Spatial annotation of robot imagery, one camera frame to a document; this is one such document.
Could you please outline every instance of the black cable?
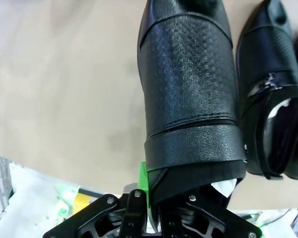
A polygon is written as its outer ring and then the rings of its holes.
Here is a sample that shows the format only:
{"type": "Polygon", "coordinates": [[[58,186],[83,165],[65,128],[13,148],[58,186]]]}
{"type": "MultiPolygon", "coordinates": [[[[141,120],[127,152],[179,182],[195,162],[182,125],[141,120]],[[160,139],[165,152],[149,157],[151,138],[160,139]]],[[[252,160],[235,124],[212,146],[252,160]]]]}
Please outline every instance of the black cable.
{"type": "Polygon", "coordinates": [[[262,227],[264,227],[264,226],[267,226],[267,225],[269,225],[269,224],[272,224],[273,222],[278,221],[279,219],[282,219],[287,213],[289,213],[290,210],[291,210],[291,209],[288,209],[288,211],[285,212],[285,213],[284,213],[283,215],[281,215],[280,217],[278,217],[278,218],[276,218],[276,219],[274,219],[274,220],[272,220],[272,221],[270,221],[270,222],[267,222],[267,223],[265,223],[265,224],[259,226],[259,228],[262,228],[262,227]]]}

